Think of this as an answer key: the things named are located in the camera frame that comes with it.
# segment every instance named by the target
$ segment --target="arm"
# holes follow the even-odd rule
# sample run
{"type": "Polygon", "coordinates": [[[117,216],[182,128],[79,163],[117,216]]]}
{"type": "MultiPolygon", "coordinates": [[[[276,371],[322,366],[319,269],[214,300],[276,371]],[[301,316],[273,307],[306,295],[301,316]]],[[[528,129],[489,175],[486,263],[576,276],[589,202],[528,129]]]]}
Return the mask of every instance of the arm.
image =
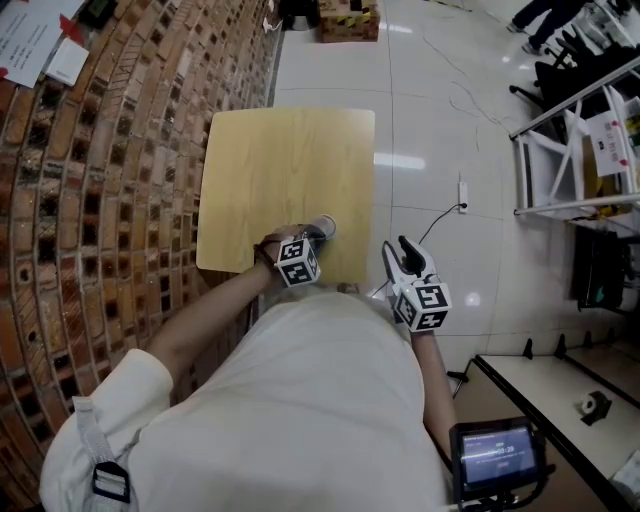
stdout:
{"type": "Polygon", "coordinates": [[[198,355],[272,281],[262,262],[207,292],[171,318],[155,335],[149,353],[167,367],[174,382],[198,355]]]}
{"type": "Polygon", "coordinates": [[[433,333],[414,333],[411,346],[424,382],[424,426],[451,460],[449,429],[457,423],[449,381],[433,333]]]}

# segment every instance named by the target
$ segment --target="sleeve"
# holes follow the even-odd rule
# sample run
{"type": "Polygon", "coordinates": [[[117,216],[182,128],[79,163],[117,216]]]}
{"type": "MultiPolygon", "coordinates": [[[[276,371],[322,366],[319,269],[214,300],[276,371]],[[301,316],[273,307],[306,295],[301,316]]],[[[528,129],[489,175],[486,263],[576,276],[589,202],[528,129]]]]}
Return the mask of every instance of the sleeve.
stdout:
{"type": "MultiPolygon", "coordinates": [[[[173,380],[151,354],[132,349],[92,393],[96,421],[116,459],[132,446],[138,430],[169,408],[173,380]]],[[[80,510],[93,467],[73,414],[56,435],[42,468],[40,498],[46,510],[80,510]]]]}

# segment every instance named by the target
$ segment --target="brick wall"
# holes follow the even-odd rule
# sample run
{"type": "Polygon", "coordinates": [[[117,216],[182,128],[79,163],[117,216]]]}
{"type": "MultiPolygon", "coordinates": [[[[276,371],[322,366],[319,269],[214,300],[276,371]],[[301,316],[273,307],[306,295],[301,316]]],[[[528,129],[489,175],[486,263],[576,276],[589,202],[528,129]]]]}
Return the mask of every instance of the brick wall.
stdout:
{"type": "Polygon", "coordinates": [[[71,397],[198,296],[207,135],[265,104],[266,4],[120,0],[74,87],[0,82],[0,508],[39,501],[71,397]]]}

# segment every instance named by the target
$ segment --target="wooden table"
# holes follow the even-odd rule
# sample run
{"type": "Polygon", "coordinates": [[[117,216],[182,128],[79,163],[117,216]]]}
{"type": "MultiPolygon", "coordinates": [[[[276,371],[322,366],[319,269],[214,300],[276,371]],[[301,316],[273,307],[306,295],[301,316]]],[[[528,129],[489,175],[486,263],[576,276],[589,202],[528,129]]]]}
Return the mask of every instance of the wooden table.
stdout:
{"type": "Polygon", "coordinates": [[[327,213],[338,231],[322,281],[366,279],[375,115],[272,108],[214,116],[202,178],[196,264],[242,272],[253,244],[283,224],[327,213]]]}

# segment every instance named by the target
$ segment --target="strap buckle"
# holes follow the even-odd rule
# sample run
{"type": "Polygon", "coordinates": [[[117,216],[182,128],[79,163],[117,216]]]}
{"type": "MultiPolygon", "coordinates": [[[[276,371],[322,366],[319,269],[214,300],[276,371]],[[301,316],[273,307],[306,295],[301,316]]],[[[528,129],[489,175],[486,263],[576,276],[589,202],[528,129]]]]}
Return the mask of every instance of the strap buckle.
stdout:
{"type": "Polygon", "coordinates": [[[94,494],[122,503],[131,502],[129,473],[111,460],[94,466],[92,487],[94,494]]]}

